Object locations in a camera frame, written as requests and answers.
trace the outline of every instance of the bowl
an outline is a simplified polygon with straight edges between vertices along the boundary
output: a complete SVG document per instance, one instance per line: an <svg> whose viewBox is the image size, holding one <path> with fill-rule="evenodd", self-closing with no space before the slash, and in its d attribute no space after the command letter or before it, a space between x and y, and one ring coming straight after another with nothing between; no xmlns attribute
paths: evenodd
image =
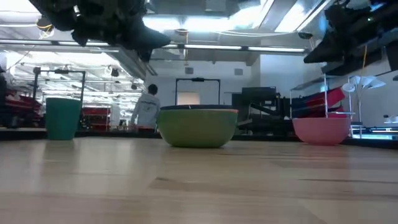
<svg viewBox="0 0 398 224"><path fill-rule="evenodd" d="M306 143L334 146L349 134L349 118L296 118L293 119L297 137Z"/></svg>
<svg viewBox="0 0 398 224"><path fill-rule="evenodd" d="M178 105L160 109L157 128L175 147L219 148L234 135L238 111L225 105Z"/></svg>

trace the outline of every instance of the cable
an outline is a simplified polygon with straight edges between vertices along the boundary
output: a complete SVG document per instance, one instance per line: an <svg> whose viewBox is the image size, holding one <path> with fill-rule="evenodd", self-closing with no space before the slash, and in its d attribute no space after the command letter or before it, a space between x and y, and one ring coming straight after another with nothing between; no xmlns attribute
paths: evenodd
<svg viewBox="0 0 398 224"><path fill-rule="evenodd" d="M40 36L39 40L42 40L46 37ZM5 72L8 72L10 69L12 69L13 67L15 67L17 64L19 64L29 53L31 53L31 51L36 47L36 45L34 45L28 52L26 52L26 54L24 54L24 56L21 57L21 59L19 59L14 65L11 65L9 68L6 69Z"/></svg>

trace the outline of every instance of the light wood grain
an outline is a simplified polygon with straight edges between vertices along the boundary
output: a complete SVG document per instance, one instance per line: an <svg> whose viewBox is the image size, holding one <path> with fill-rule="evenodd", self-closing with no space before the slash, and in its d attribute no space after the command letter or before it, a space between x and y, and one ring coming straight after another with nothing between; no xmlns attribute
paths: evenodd
<svg viewBox="0 0 398 224"><path fill-rule="evenodd" d="M397 223L398 153L295 142L0 142L0 223Z"/></svg>

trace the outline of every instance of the pink bowl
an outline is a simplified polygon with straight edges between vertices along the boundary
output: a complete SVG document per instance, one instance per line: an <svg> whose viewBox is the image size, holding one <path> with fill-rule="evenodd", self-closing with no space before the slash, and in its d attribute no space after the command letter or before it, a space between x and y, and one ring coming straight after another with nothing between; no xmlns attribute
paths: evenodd
<svg viewBox="0 0 398 224"><path fill-rule="evenodd" d="M299 139L309 144L334 146L349 134L349 118L296 118L294 131Z"/></svg>

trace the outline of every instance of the person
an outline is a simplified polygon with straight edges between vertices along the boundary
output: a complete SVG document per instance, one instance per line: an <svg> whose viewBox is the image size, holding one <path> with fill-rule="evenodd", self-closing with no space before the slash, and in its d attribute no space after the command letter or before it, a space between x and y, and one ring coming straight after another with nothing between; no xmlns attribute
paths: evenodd
<svg viewBox="0 0 398 224"><path fill-rule="evenodd" d="M156 94L157 86L151 84L148 86L148 93L143 93L136 103L131 116L131 124L138 129L138 133L155 132L156 119L160 111L160 101L155 96Z"/></svg>

